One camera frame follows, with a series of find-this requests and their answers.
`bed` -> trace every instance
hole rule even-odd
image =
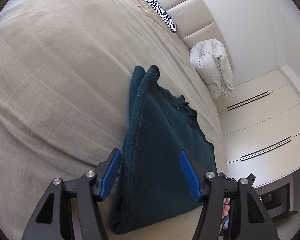
[[[226,172],[218,113],[189,61],[196,39],[177,19],[182,12],[173,34],[143,0],[9,0],[0,13],[0,227],[9,240],[21,239],[54,178],[76,179],[122,147],[136,65],[157,65],[159,85],[185,96]],[[212,23],[196,25],[196,38],[225,44],[207,7],[203,14]],[[99,205],[106,228],[112,196]],[[107,231],[109,239],[191,239],[200,212],[126,235]]]

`white wall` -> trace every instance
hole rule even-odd
[[[218,23],[241,84],[289,65],[300,77],[300,12],[291,0],[204,0]]]
[[[277,68],[275,34],[266,0],[204,0],[227,42],[235,85]]]

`knit sweater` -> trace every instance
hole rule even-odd
[[[213,144],[184,96],[158,86],[160,72],[136,66],[130,85],[129,129],[122,148],[122,167],[110,228],[125,234],[189,212],[201,204],[191,196],[179,165],[188,149],[208,171],[217,172]]]

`cream headboard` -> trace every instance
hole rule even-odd
[[[176,22],[177,33],[189,49],[199,41],[217,39],[225,46],[230,66],[234,69],[226,41],[203,0],[157,1]]]

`white comforter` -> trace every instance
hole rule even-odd
[[[190,50],[190,61],[207,85],[212,98],[221,92],[226,97],[233,91],[233,76],[225,47],[216,40],[199,41]]]

